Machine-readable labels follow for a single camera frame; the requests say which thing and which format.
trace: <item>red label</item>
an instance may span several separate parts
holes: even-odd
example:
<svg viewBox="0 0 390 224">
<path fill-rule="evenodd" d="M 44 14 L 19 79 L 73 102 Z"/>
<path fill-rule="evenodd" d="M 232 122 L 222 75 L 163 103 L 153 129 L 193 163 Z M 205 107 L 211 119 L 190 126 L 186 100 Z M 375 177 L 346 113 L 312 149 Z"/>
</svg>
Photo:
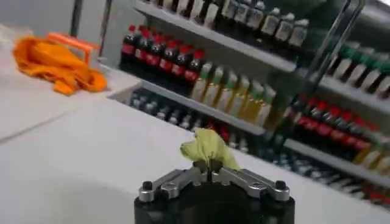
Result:
<svg viewBox="0 0 390 224">
<path fill-rule="evenodd" d="M 140 60 L 146 60 L 147 52 L 145 50 L 135 50 L 135 56 Z"/>
<path fill-rule="evenodd" d="M 122 52 L 127 53 L 127 54 L 133 54 L 134 53 L 134 46 L 129 45 L 129 44 L 123 44 Z"/>
<path fill-rule="evenodd" d="M 317 132 L 322 136 L 328 136 L 332 128 L 326 124 L 320 124 L 317 128 Z"/>
<path fill-rule="evenodd" d="M 366 142 L 364 140 L 358 139 L 355 143 L 355 147 L 359 150 L 362 151 L 364 149 L 368 149 L 371 146 L 370 142 Z"/>
<path fill-rule="evenodd" d="M 318 125 L 319 125 L 318 122 L 308 118 L 305 124 L 305 128 L 309 131 L 313 131 L 318 127 Z"/>
<path fill-rule="evenodd" d="M 198 77 L 199 77 L 199 74 L 197 72 L 193 72 L 193 71 L 190 71 L 190 70 L 186 70 L 184 72 L 184 77 L 185 79 L 187 79 L 188 81 L 195 81 Z"/>
<path fill-rule="evenodd" d="M 333 130 L 330 132 L 330 138 L 334 141 L 341 141 L 345 137 L 345 133 L 340 130 Z"/>
<path fill-rule="evenodd" d="M 158 61 L 160 61 L 160 57 L 158 55 L 148 54 L 146 56 L 146 62 L 150 65 L 157 65 Z"/>
<path fill-rule="evenodd" d="M 342 143 L 346 146 L 353 146 L 357 142 L 357 138 L 347 135 L 343 140 Z"/>
<path fill-rule="evenodd" d="M 172 73 L 177 75 L 177 76 L 183 75 L 184 71 L 185 71 L 185 68 L 182 66 L 174 64 L 172 67 Z"/>
<path fill-rule="evenodd" d="M 160 61 L 160 68 L 164 69 L 165 71 L 170 71 L 172 69 L 172 65 L 172 62 L 167 61 L 164 58 L 162 58 Z"/>
</svg>

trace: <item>coca-cola bottle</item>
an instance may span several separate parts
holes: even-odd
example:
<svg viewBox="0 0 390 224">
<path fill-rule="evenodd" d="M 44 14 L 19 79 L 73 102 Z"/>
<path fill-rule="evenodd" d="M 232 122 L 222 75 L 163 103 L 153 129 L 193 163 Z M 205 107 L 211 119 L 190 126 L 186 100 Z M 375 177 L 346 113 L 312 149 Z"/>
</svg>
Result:
<svg viewBox="0 0 390 224">
<path fill-rule="evenodd" d="M 124 37 L 121 51 L 121 64 L 129 63 L 133 60 L 135 48 L 138 40 L 140 39 L 140 33 L 135 30 L 135 26 L 129 26 L 129 33 Z"/>
<path fill-rule="evenodd" d="M 197 80 L 197 78 L 199 77 L 200 70 L 202 69 L 204 63 L 203 56 L 204 50 L 198 49 L 194 53 L 194 57 L 189 63 L 187 70 L 184 72 L 184 78 L 190 83 L 195 82 L 195 80 Z"/>
</svg>

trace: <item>yellow juice bottle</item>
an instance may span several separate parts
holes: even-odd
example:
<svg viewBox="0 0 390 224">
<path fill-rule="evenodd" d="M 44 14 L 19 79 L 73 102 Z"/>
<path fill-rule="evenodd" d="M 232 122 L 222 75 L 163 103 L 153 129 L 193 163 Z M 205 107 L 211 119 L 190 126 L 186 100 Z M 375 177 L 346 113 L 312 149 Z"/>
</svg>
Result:
<svg viewBox="0 0 390 224">
<path fill-rule="evenodd" d="M 234 89 L 237 84 L 237 75 L 233 71 L 229 71 L 229 77 L 225 87 L 221 91 L 221 96 L 216 102 L 216 108 L 221 111 L 226 111 L 230 100 L 234 95 Z"/>
<path fill-rule="evenodd" d="M 213 107 L 215 104 L 215 100 L 217 98 L 219 89 L 220 89 L 220 83 L 222 76 L 224 75 L 224 68 L 222 66 L 218 66 L 215 69 L 213 80 L 208 84 L 204 98 L 203 103 Z"/>
<path fill-rule="evenodd" d="M 260 106 L 260 110 L 258 111 L 255 119 L 255 124 L 258 126 L 263 126 L 267 121 L 269 116 L 269 112 L 272 108 L 272 102 L 274 101 L 276 96 L 275 90 L 273 90 L 270 86 L 265 87 L 265 91 L 263 94 L 263 103 Z"/>
<path fill-rule="evenodd" d="M 260 107 L 263 104 L 262 94 L 264 88 L 258 82 L 253 82 L 252 89 L 250 91 L 250 97 L 246 102 L 245 109 L 241 114 L 241 118 L 245 121 L 255 123 L 256 115 L 260 110 Z"/>
<path fill-rule="evenodd" d="M 203 65 L 202 70 L 200 71 L 200 76 L 197 78 L 191 93 L 191 98 L 193 100 L 198 102 L 203 101 L 204 93 L 208 83 L 208 76 L 212 67 L 212 63 L 206 63 Z"/>
<path fill-rule="evenodd" d="M 227 113 L 238 116 L 241 107 L 244 105 L 249 89 L 249 79 L 246 76 L 242 76 L 239 80 L 239 86 L 236 93 L 233 95 L 231 102 L 229 103 Z"/>
</svg>

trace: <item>white bottle cap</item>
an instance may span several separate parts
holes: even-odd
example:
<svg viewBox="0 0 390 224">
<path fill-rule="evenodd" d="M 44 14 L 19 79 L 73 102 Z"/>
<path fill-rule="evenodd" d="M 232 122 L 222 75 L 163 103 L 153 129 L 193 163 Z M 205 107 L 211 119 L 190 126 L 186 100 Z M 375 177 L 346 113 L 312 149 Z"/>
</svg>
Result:
<svg viewBox="0 0 390 224">
<path fill-rule="evenodd" d="M 266 5 L 262 1 L 258 1 L 255 6 L 256 9 L 264 10 L 266 8 Z"/>
<path fill-rule="evenodd" d="M 287 20 L 294 20 L 294 19 L 295 19 L 295 15 L 292 14 L 292 13 L 289 13 L 289 14 L 287 14 L 287 15 L 285 16 L 285 19 L 287 19 Z"/>
<path fill-rule="evenodd" d="M 279 14 L 280 13 L 280 9 L 279 8 L 274 8 L 274 9 L 272 9 L 271 13 Z"/>
<path fill-rule="evenodd" d="M 295 22 L 295 25 L 298 26 L 309 26 L 309 20 L 308 19 L 301 19 Z"/>
</svg>

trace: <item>shelf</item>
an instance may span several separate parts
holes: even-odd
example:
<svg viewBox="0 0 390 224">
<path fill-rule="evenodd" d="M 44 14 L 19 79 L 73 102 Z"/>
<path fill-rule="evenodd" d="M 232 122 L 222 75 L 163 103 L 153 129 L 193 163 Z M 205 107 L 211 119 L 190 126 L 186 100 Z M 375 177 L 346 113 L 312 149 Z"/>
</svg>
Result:
<svg viewBox="0 0 390 224">
<path fill-rule="evenodd" d="M 260 60 L 282 71 L 293 72 L 296 68 L 296 64 L 285 60 L 277 55 L 262 51 L 261 49 L 249 46 L 248 44 L 244 44 L 240 41 L 224 36 L 207 27 L 200 26 L 190 20 L 182 18 L 179 15 L 174 15 L 163 9 L 157 8 L 152 4 L 136 1 L 135 8 L 142 13 L 156 17 L 167 23 L 173 24 L 192 33 L 205 37 L 209 40 L 215 41 L 221 45 L 234 49 L 254 59 Z"/>
<path fill-rule="evenodd" d="M 345 173 L 349 173 L 356 177 L 368 180 L 371 183 L 390 188 L 390 178 L 377 175 L 363 167 L 354 165 L 346 160 L 329 155 L 292 139 L 287 139 L 284 146 L 293 151 L 309 156 L 310 158 L 328 164 L 329 166 L 332 166 L 336 169 L 342 170 Z"/>
<path fill-rule="evenodd" d="M 155 85 L 151 82 L 143 80 L 142 87 L 153 92 L 153 93 L 156 93 L 158 95 L 161 95 L 163 97 L 171 99 L 171 100 L 178 102 L 186 107 L 197 110 L 197 111 L 202 112 L 204 114 L 207 114 L 209 116 L 215 117 L 215 118 L 219 119 L 220 121 L 226 122 L 226 123 L 230 124 L 231 126 L 234 126 L 236 128 L 240 128 L 240 129 L 247 131 L 249 133 L 252 133 L 254 135 L 261 135 L 265 132 L 265 130 L 261 127 L 250 124 L 246 121 L 243 121 L 243 120 L 238 119 L 236 117 L 233 117 L 229 114 L 226 114 L 224 112 L 216 110 L 216 109 L 209 107 L 205 104 L 199 103 L 193 99 L 187 98 L 187 97 L 179 95 L 177 93 L 174 93 L 170 90 L 167 90 L 163 87 Z"/>
<path fill-rule="evenodd" d="M 367 107 L 371 107 L 385 114 L 390 114 L 390 100 L 380 100 L 374 95 L 365 93 L 360 89 L 356 89 L 326 75 L 322 78 L 320 86 L 338 93 L 350 100 L 362 103 Z"/>
</svg>

